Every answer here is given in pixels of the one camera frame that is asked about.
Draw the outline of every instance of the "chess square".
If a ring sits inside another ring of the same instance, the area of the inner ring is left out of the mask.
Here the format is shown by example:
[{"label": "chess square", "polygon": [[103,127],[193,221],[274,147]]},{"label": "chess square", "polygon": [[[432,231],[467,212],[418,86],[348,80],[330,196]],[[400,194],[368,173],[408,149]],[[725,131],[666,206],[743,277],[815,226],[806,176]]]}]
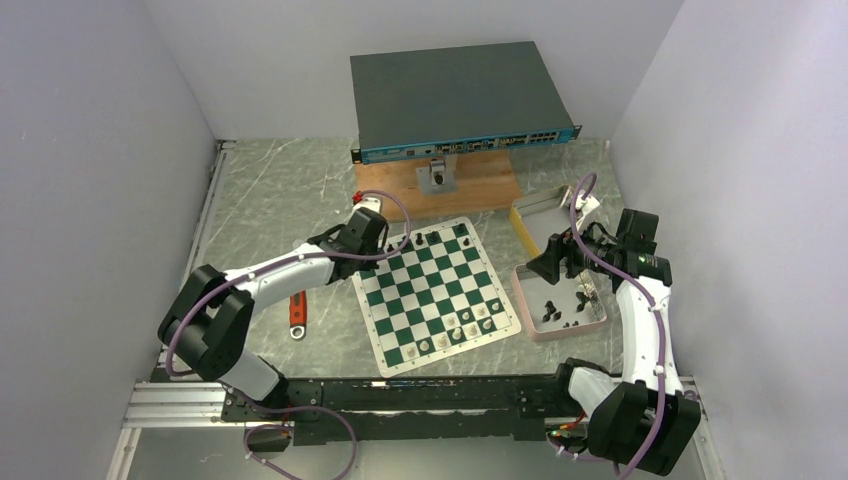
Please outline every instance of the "chess square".
[{"label": "chess square", "polygon": [[439,267],[436,266],[436,261],[432,259],[421,262],[421,269],[424,270],[424,275],[439,272]]},{"label": "chess square", "polygon": [[431,339],[433,340],[433,347],[436,351],[443,350],[450,346],[450,340],[448,339],[447,333],[433,335]]},{"label": "chess square", "polygon": [[380,290],[365,295],[365,298],[368,299],[368,303],[370,305],[377,305],[385,301],[385,299],[383,298],[383,292],[381,292]]},{"label": "chess square", "polygon": [[427,279],[427,285],[429,285],[429,286],[430,286],[430,288],[438,287],[439,285],[442,285],[443,283],[445,283],[445,282],[442,280],[442,275],[441,275],[440,273],[438,273],[438,272],[436,272],[436,273],[431,273],[431,274],[427,275],[427,276],[426,276],[426,277],[424,277],[424,278],[426,278],[426,279]]},{"label": "chess square", "polygon": [[374,322],[374,329],[377,330],[377,336],[383,336],[387,333],[393,334],[395,331],[394,327],[392,326],[392,321],[388,318],[383,320],[377,320],[376,322]]},{"label": "chess square", "polygon": [[401,297],[405,297],[407,295],[412,295],[413,293],[415,293],[415,289],[412,288],[412,282],[398,283],[397,288],[398,288],[398,294]]},{"label": "chess square", "polygon": [[451,268],[450,258],[447,256],[436,257],[436,266],[439,267],[439,270],[447,270]]},{"label": "chess square", "polygon": [[424,235],[424,238],[427,239],[427,244],[430,246],[442,243],[442,237],[439,235],[439,232],[430,232],[427,235]]},{"label": "chess square", "polygon": [[395,277],[394,273],[386,273],[386,274],[383,274],[383,275],[378,275],[377,276],[377,283],[379,284],[380,288],[391,287],[392,285],[394,285],[396,283],[394,277]]},{"label": "chess square", "polygon": [[436,300],[433,298],[433,293],[430,292],[430,290],[418,292],[415,294],[415,297],[418,299],[418,304],[422,307],[430,305],[431,303],[436,303]]},{"label": "chess square", "polygon": [[421,314],[424,315],[424,320],[433,320],[442,316],[435,302],[421,307]]},{"label": "chess square", "polygon": [[456,276],[459,278],[465,278],[471,276],[471,269],[466,264],[457,265],[453,267],[453,271],[456,272]]},{"label": "chess square", "polygon": [[377,278],[369,278],[362,282],[362,290],[365,293],[376,292],[380,289],[380,281]]},{"label": "chess square", "polygon": [[424,323],[424,313],[421,312],[420,308],[411,308],[406,311],[406,319],[410,325]]},{"label": "chess square", "polygon": [[439,285],[438,287],[433,287],[430,289],[430,293],[433,294],[433,300],[439,302],[450,297],[448,295],[448,289],[445,288],[444,285]]},{"label": "chess square", "polygon": [[383,320],[389,318],[389,309],[386,308],[385,303],[381,303],[379,305],[371,305],[371,315],[374,316],[374,320]]},{"label": "chess square", "polygon": [[[459,338],[453,338],[457,331],[459,331]],[[448,340],[450,340],[451,345],[459,345],[460,343],[467,340],[465,338],[465,332],[462,330],[462,328],[457,327],[447,331],[446,333],[448,334]]]},{"label": "chess square", "polygon": [[418,308],[418,297],[415,295],[407,295],[405,297],[400,297],[400,303],[403,304],[403,311],[409,314],[410,310],[415,310]]},{"label": "chess square", "polygon": [[433,348],[433,341],[430,338],[425,338],[418,342],[417,347],[419,355],[428,355],[436,351],[436,349]]},{"label": "chess square", "polygon": [[416,341],[423,340],[430,336],[430,330],[427,329],[426,323],[413,325],[410,327],[410,330],[412,330],[412,337],[415,338]]},{"label": "chess square", "polygon": [[486,285],[485,287],[480,287],[480,295],[483,296],[484,301],[494,300],[498,298],[498,291],[495,290],[494,285]]},{"label": "chess square", "polygon": [[412,283],[412,289],[416,292],[423,292],[430,289],[430,285],[427,284],[425,277],[413,278],[410,282]]},{"label": "chess square", "polygon": [[409,278],[416,279],[424,276],[424,270],[421,268],[421,265],[410,265],[406,267],[406,273],[409,274]]},{"label": "chess square", "polygon": [[392,257],[386,261],[389,263],[389,268],[392,271],[400,270],[401,268],[403,268],[403,259],[400,257],[400,255]]},{"label": "chess square", "polygon": [[481,320],[477,320],[477,326],[480,327],[480,333],[487,334],[492,333],[497,330],[497,325],[495,325],[495,321],[491,318],[484,318]]},{"label": "chess square", "polygon": [[453,303],[453,309],[456,312],[471,306],[468,303],[468,299],[465,298],[465,295],[459,295],[459,296],[456,296],[456,297],[451,297],[451,303]]},{"label": "chess square", "polygon": [[458,253],[462,250],[459,246],[459,242],[456,240],[448,240],[443,245],[445,246],[445,252],[447,253]]},{"label": "chess square", "polygon": [[403,360],[406,362],[414,360],[419,357],[418,347],[415,344],[402,346],[400,347],[400,354],[403,355]]},{"label": "chess square", "polygon": [[465,265],[466,263],[468,263],[465,260],[465,255],[463,255],[462,252],[453,252],[451,254],[448,254],[448,259],[453,265],[457,266]]},{"label": "chess square", "polygon": [[403,258],[403,264],[406,267],[409,267],[410,265],[417,265],[419,262],[418,255],[415,252],[404,253],[401,255],[401,258]]},{"label": "chess square", "polygon": [[400,315],[392,315],[389,317],[389,320],[392,322],[392,330],[394,330],[395,333],[409,327],[409,320],[406,318],[406,314],[404,313],[401,313]]},{"label": "chess square", "polygon": [[472,290],[470,292],[465,292],[465,298],[468,299],[468,303],[470,303],[471,305],[483,303],[483,295],[480,293],[480,290]]},{"label": "chess square", "polygon": [[473,246],[463,250],[462,254],[465,255],[465,259],[468,260],[469,262],[472,261],[472,260],[479,260],[480,259],[480,253],[478,253],[477,249],[474,248]]},{"label": "chess square", "polygon": [[472,274],[484,273],[486,271],[486,264],[482,260],[474,260],[473,262],[468,262],[468,268],[471,269]]},{"label": "chess square", "polygon": [[421,250],[416,250],[415,253],[418,256],[419,262],[425,262],[427,260],[433,259],[433,252],[431,252],[429,248],[422,248]]},{"label": "chess square", "polygon": [[382,283],[380,283],[380,286],[381,287],[388,287],[389,285],[409,281],[409,272],[407,272],[405,268],[403,270],[397,270],[397,271],[392,272],[391,276],[392,276],[392,280],[394,280],[393,282],[387,283],[386,285],[383,285]]},{"label": "chess square", "polygon": [[400,298],[400,294],[397,293],[397,287],[394,285],[386,287],[381,291],[383,292],[383,299],[387,302]]},{"label": "chess square", "polygon": [[468,235],[468,227],[465,226],[464,223],[454,225],[451,230],[453,231],[453,234],[456,235],[455,238],[461,238]]},{"label": "chess square", "polygon": [[489,312],[492,315],[500,313],[503,311],[503,303],[500,298],[495,298],[493,300],[486,301],[486,306],[489,308]]},{"label": "chess square", "polygon": [[462,295],[465,292],[462,289],[462,285],[459,283],[458,280],[445,283],[445,288],[448,291],[448,295],[450,295],[451,297],[454,297],[454,296],[457,296],[457,295]]},{"label": "chess square", "polygon": [[459,280],[459,277],[456,275],[456,272],[452,268],[444,270],[440,273],[442,275],[442,281],[445,283]]},{"label": "chess square", "polygon": [[445,324],[442,322],[441,318],[427,320],[426,325],[427,331],[430,332],[430,335],[436,335],[445,331]]},{"label": "chess square", "polygon": [[382,275],[384,273],[391,273],[392,269],[389,268],[389,262],[383,260],[382,262],[377,263],[377,269],[374,270],[375,275]]},{"label": "chess square", "polygon": [[472,338],[477,338],[482,333],[480,332],[480,327],[477,326],[477,322],[469,323],[468,325],[462,326],[462,331],[465,334],[465,338],[471,340]]},{"label": "chess square", "polygon": [[412,329],[409,327],[396,331],[395,335],[398,337],[398,344],[400,345],[406,345],[415,341],[415,337],[412,336]]},{"label": "chess square", "polygon": [[436,302],[436,308],[439,309],[439,313],[442,316],[453,313],[453,303],[451,303],[450,299]]},{"label": "chess square", "polygon": [[465,293],[477,290],[477,282],[474,281],[474,277],[461,278],[459,279],[459,284],[462,286],[462,291]]},{"label": "chess square", "polygon": [[475,273],[474,280],[477,281],[477,285],[480,287],[485,287],[486,285],[492,284],[492,278],[489,277],[489,272]]},{"label": "chess square", "polygon": [[397,337],[394,332],[389,333],[388,335],[380,335],[380,348],[382,348],[384,352],[399,346],[400,345],[397,343]]},{"label": "chess square", "polygon": [[389,311],[389,316],[395,316],[403,313],[403,303],[400,299],[389,300],[386,302],[386,309]]},{"label": "chess square", "polygon": [[445,255],[448,254],[447,249],[441,243],[433,245],[432,247],[430,247],[430,252],[433,253],[434,258],[444,257]]},{"label": "chess square", "polygon": [[403,355],[400,354],[399,348],[388,350],[383,354],[386,357],[386,366],[394,367],[403,363]]}]

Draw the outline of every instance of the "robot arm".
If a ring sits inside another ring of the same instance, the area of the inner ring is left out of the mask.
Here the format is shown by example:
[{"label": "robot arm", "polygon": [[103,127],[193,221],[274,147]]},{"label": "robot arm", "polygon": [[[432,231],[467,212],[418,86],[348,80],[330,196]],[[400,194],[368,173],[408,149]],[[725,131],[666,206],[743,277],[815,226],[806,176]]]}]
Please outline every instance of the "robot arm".
[{"label": "robot arm", "polygon": [[545,252],[528,262],[527,267],[555,284],[560,270],[574,278],[583,270],[608,275],[616,302],[621,310],[624,330],[624,366],[621,381],[615,383],[597,365],[575,362],[567,380],[568,394],[577,400],[589,418],[586,444],[592,455],[617,463],[628,463],[648,437],[658,418],[655,411],[658,388],[660,338],[654,310],[644,295],[630,282],[623,281],[597,264],[583,252],[573,235],[578,234],[588,249],[606,263],[626,272],[657,300],[665,331],[665,408],[659,434],[655,437],[638,468],[666,475],[674,467],[700,421],[697,402],[683,397],[671,351],[668,325],[668,300],[671,292],[671,267],[668,260],[654,255],[659,218],[625,209],[615,236],[597,223],[585,230],[567,230],[548,240]]},{"label": "robot arm", "polygon": [[[376,262],[338,255],[374,255],[387,228],[379,215],[379,199],[357,203],[346,224],[310,238],[294,251],[260,264],[224,272],[210,265],[192,272],[159,326],[158,337],[171,343],[181,320],[200,299],[225,282],[248,274],[247,281],[230,287],[209,302],[185,327],[176,354],[203,380],[220,381],[243,391],[269,408],[288,404],[288,381],[270,364],[244,348],[254,315],[270,305],[313,287],[344,280]],[[278,268],[264,269],[272,264]]]}]

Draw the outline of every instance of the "cable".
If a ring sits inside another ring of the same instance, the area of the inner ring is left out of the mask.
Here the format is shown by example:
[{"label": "cable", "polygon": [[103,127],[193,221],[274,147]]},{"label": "cable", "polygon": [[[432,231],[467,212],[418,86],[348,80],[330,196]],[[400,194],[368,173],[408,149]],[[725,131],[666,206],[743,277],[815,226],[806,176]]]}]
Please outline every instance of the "cable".
[{"label": "cable", "polygon": [[[339,415],[337,412],[330,410],[329,408],[312,406],[312,405],[307,405],[307,406],[303,406],[303,407],[288,407],[288,408],[263,407],[262,405],[259,405],[258,403],[256,403],[256,401],[254,401],[252,398],[245,395],[244,392],[242,392],[241,390],[239,390],[237,388],[230,387],[228,385],[227,385],[227,388],[232,389],[233,393],[239,394],[242,398],[244,398],[244,400],[248,403],[248,405],[253,407],[253,409],[258,411],[258,412],[274,413],[274,414],[282,413],[282,414],[285,414],[285,415],[288,415],[290,413],[296,413],[296,412],[320,412],[320,413],[326,413],[327,415],[330,415],[333,418],[335,418],[336,420],[338,420],[339,422],[341,422],[341,424],[344,425],[345,430],[347,430],[347,433],[350,435],[350,442],[351,442],[350,460],[348,460],[347,465],[345,465],[344,470],[342,470],[341,473],[339,473],[338,475],[333,477],[333,480],[340,480],[340,479],[344,478],[345,475],[350,473],[350,470],[353,468],[353,463],[356,461],[356,435],[353,432],[353,427],[351,426],[350,422],[348,422],[343,416]],[[250,450],[250,445],[249,445],[250,437],[256,432],[267,431],[267,430],[279,430],[281,432],[288,432],[290,430],[290,428],[286,427],[285,425],[275,425],[275,424],[271,424],[271,423],[266,423],[266,424],[263,424],[263,425],[253,427],[250,430],[248,430],[247,433],[244,434],[244,442],[243,442],[244,443],[244,450],[247,452],[246,458],[252,458],[253,460],[256,460],[257,462],[261,463],[262,465],[270,468],[271,470],[279,473],[280,475],[282,475],[286,478],[289,478],[290,480],[302,480],[300,477],[296,477],[296,476],[292,475],[291,473],[283,470],[282,468],[280,468],[279,465],[272,463],[272,462],[269,462],[268,460],[266,460],[264,458],[260,458],[258,455],[253,453],[252,450]]]},{"label": "cable", "polygon": [[400,255],[401,250],[406,247],[406,244],[409,243],[409,237],[412,235],[412,221],[409,219],[409,212],[406,211],[406,207],[398,200],[397,197],[392,195],[391,193],[384,192],[382,190],[365,190],[363,192],[358,192],[357,196],[364,197],[365,195],[380,195],[388,198],[389,200],[395,202],[403,213],[405,222],[406,222],[406,236],[403,239],[403,242],[398,246],[398,248],[392,252],[388,253],[380,253],[377,255],[356,255],[353,253],[341,253],[341,252],[316,252],[316,253],[306,253],[303,255],[291,255],[285,258],[281,258],[276,262],[269,263],[263,267],[257,268],[252,272],[245,273],[240,275],[232,280],[228,280],[216,288],[212,289],[211,292],[207,293],[203,296],[197,303],[191,307],[191,310],[188,311],[185,317],[180,321],[180,324],[177,326],[177,330],[174,332],[174,336],[171,337],[171,341],[168,343],[168,350],[165,352],[165,371],[171,377],[184,377],[186,375],[191,375],[194,373],[194,370],[183,370],[176,371],[174,370],[174,354],[177,350],[177,344],[180,343],[180,337],[182,337],[183,332],[185,331],[188,324],[194,319],[195,315],[198,314],[201,310],[203,310],[206,305],[215,298],[221,292],[227,290],[230,287],[238,285],[245,280],[249,279],[251,276],[263,275],[272,270],[276,270],[280,267],[284,267],[293,262],[299,262],[303,260],[307,260],[310,258],[347,258],[350,260],[361,260],[361,261],[380,261],[385,260],[390,257],[394,257],[395,255]]},{"label": "cable", "polygon": [[[577,184],[577,188],[575,188],[574,196],[580,194],[580,191],[583,190],[583,185],[587,180],[592,180],[592,183],[586,188],[583,193],[583,199],[589,196],[589,193],[592,192],[592,189],[595,188],[595,182],[598,180],[598,174],[595,172],[590,172],[586,176],[584,176],[580,182]],[[576,202],[571,202],[571,208],[569,209],[569,219],[571,220],[572,225],[577,225],[577,206]],[[577,246],[580,247],[580,250],[589,257],[596,264],[606,268],[611,273],[618,275],[623,278],[625,281],[630,282],[637,290],[639,290],[642,295],[645,296],[645,299],[648,301],[648,306],[653,310],[656,307],[657,302],[654,300],[654,297],[648,292],[641,283],[639,283],[635,278],[629,275],[627,272],[619,270],[618,268],[610,265],[609,263],[601,260],[597,255],[592,253],[586,247],[586,244],[583,243],[583,239],[580,238],[580,235],[573,235],[574,240],[577,242]],[[659,353],[657,354],[657,365],[661,368],[665,365],[665,325],[663,324],[662,313],[659,310],[653,310],[654,317],[657,320],[657,330],[659,332]],[[660,370],[657,374],[657,416],[654,419],[653,425],[651,425],[651,430],[648,431],[648,436],[645,437],[645,441],[642,442],[642,445],[639,447],[639,450],[633,455],[633,458],[630,459],[630,462],[627,464],[623,472],[619,472],[619,467],[617,463],[613,463],[615,473],[618,475],[618,478],[623,480],[627,478],[633,470],[636,469],[636,466],[639,465],[639,462],[642,461],[642,458],[645,457],[645,454],[648,453],[648,450],[651,448],[651,445],[656,440],[657,435],[660,431],[660,426],[662,426],[663,415],[665,413],[665,373],[664,370]]]}]

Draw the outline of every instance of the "white wall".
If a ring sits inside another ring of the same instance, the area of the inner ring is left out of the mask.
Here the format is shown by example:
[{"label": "white wall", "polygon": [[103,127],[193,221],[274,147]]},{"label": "white wall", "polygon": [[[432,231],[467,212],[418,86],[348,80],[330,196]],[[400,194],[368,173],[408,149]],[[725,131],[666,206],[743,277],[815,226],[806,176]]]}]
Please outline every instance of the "white wall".
[{"label": "white wall", "polygon": [[214,138],[138,0],[0,10],[0,477],[104,478]]},{"label": "white wall", "polygon": [[848,478],[848,8],[687,0],[613,137],[729,478]]},{"label": "white wall", "polygon": [[519,40],[609,138],[682,0],[145,3],[218,138],[355,136],[351,55]]}]

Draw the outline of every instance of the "metal frame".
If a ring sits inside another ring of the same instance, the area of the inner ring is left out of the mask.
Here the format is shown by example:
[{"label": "metal frame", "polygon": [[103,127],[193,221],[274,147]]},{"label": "metal frame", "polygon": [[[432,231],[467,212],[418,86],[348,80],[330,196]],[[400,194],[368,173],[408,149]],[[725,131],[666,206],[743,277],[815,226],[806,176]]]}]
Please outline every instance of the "metal frame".
[{"label": "metal frame", "polygon": [[[206,200],[195,230],[186,276],[203,261],[209,230],[221,193],[226,182],[229,160],[235,146],[233,141],[218,143],[218,154],[210,170],[210,185]],[[164,361],[164,349],[159,363]],[[142,429],[144,428],[249,428],[265,422],[222,422],[227,392],[215,382],[196,381],[198,377],[183,377],[184,381],[167,383],[137,383],[124,417],[123,427],[112,456],[106,480],[126,480],[135,455]],[[680,377],[683,387],[698,393],[692,377]],[[709,420],[702,404],[702,421],[693,438],[696,452],[707,480],[725,480],[718,450],[709,428]],[[546,418],[549,425],[574,421],[574,418]]]}]

